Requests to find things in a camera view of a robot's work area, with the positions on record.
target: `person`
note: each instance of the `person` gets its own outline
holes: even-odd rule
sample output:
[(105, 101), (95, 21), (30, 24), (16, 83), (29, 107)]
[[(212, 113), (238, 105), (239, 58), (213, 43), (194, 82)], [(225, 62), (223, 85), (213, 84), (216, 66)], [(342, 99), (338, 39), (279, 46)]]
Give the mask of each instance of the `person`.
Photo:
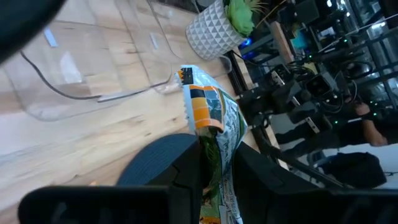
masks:
[[(369, 106), (360, 103), (355, 106), (358, 116), (364, 116), (371, 112)], [(297, 126), (285, 133), (276, 134), (279, 144), (287, 144), (296, 139), (304, 138), (312, 129), (307, 123)], [(316, 150), (336, 149), (349, 145), (369, 143), (373, 147), (381, 147), (398, 143), (398, 113), (393, 111), (381, 121), (360, 119), (344, 124), (337, 130), (321, 132), (311, 138), (306, 138), (284, 154), (292, 157), (301, 157)]]

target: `wooden table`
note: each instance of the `wooden table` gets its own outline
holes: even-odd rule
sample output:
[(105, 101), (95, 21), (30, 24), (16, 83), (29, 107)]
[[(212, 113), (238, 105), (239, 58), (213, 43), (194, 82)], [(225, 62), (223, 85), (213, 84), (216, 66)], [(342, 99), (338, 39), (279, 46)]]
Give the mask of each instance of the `wooden table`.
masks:
[[(152, 52), (153, 54), (149, 54), (148, 51), (143, 52), (142, 50), (148, 46), (137, 46), (138, 42), (131, 39), (131, 36), (140, 35), (131, 35), (131, 32), (137, 30), (136, 26), (146, 30), (143, 34), (148, 34), (148, 32), (155, 36), (161, 36), (161, 34), (147, 1), (137, 0), (136, 4), (136, 14), (133, 14), (128, 11), (131, 10), (129, 8), (131, 5), (129, 6), (126, 0), (68, 1), (62, 13), (58, 15), (56, 23), (50, 26), (53, 32), (57, 29), (63, 29), (62, 32), (65, 32), (61, 44), (68, 43), (68, 40), (77, 41), (74, 39), (75, 36), (68, 35), (68, 30), (76, 31), (84, 27), (96, 26), (108, 48), (103, 50), (110, 54), (114, 67), (105, 69), (108, 73), (92, 68), (85, 70), (85, 64), (81, 62), (86, 62), (87, 58), (76, 54), (79, 49), (70, 49), (75, 62), (83, 64), (79, 65), (79, 69), (86, 72), (82, 75), (87, 82), (84, 85), (75, 85), (76, 83), (61, 83), (60, 85), (74, 85), (72, 90), (77, 88), (82, 94), (103, 94), (146, 88), (150, 86), (146, 77), (146, 68), (151, 68), (153, 72), (165, 71), (163, 67), (165, 63), (155, 64), (155, 62), (166, 62), (171, 56), (176, 59), (172, 63), (173, 69), (181, 63), (181, 57), (198, 62), (199, 66), (208, 70), (209, 73), (223, 68), (220, 62), (203, 62), (195, 58), (197, 56), (188, 47), (183, 31), (186, 23), (194, 15), (173, 8), (165, 12), (172, 13), (174, 18), (179, 19), (180, 24), (178, 25), (178, 22), (173, 20), (169, 27), (174, 29), (164, 31), (174, 55), (170, 55), (170, 52), (162, 52), (166, 49), (166, 43), (161, 41), (157, 42), (158, 50), (160, 49), (158, 52)], [(158, 16), (161, 22), (168, 22), (164, 15)], [(101, 47), (102, 43), (96, 39), (91, 42), (93, 45), (89, 49), (100, 52), (95, 47)], [(28, 56), (38, 63), (39, 67), (44, 68), (45, 65), (57, 63), (59, 58), (52, 58), (49, 54), (50, 49), (43, 35), (38, 36), (30, 46)], [(34, 54), (35, 50), (40, 51), (40, 54)], [(240, 59), (238, 61), (250, 85), (244, 62)], [(21, 64), (17, 72), (25, 73), (26, 77), (37, 75), (33, 73), (31, 67), (22, 64), (21, 61), (19, 63)], [(109, 63), (103, 63), (99, 67), (107, 68)], [(10, 82), (13, 74), (6, 67), (7, 65), (3, 65), (0, 69), (0, 140), (2, 143), (0, 223), (18, 223), (16, 209), (19, 200), (31, 190), (46, 185), (113, 185), (126, 164), (145, 145), (168, 134), (188, 132), (182, 94), (179, 91), (161, 94), (153, 88), (127, 98), (117, 105), (51, 122), (41, 121), (26, 113), (23, 108), (26, 105), (21, 104), (19, 95), (15, 94)], [(56, 66), (46, 68), (51, 68), (45, 71), (47, 78), (51, 78), (51, 74), (57, 75), (57, 72), (61, 72), (57, 71)], [(59, 75), (53, 77), (52, 81), (55, 82), (57, 77)], [(161, 80), (164, 74), (155, 73), (153, 77)], [(226, 91), (233, 94), (226, 74), (218, 75), (216, 80)], [(29, 94), (35, 94), (35, 90), (30, 89)], [(247, 133), (244, 141), (258, 150), (250, 132)]]

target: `clear acrylic sheet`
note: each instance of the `clear acrylic sheet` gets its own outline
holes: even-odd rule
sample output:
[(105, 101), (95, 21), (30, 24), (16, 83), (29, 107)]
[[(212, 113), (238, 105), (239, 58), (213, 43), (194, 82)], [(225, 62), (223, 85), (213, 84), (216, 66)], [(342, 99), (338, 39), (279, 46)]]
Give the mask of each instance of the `clear acrylic sheet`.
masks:
[[(198, 65), (214, 77), (231, 70), (228, 58), (204, 61), (190, 48), (185, 27), (193, 17), (146, 0), (69, 0), (49, 29), (22, 50), (51, 85), (68, 95), (134, 97), (150, 88), (168, 94), (179, 91), (173, 74), (182, 64)], [(40, 120), (67, 118), (121, 101), (61, 96), (20, 54), (2, 66), (22, 106)]]

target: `plant pot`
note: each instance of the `plant pot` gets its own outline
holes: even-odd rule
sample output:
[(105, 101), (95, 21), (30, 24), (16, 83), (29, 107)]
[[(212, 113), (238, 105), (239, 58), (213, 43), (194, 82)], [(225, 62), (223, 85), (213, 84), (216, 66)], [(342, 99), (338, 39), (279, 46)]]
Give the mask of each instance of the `plant pot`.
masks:
[(213, 60), (245, 40), (226, 17), (222, 0), (197, 15), (185, 33), (192, 49), (205, 60)]

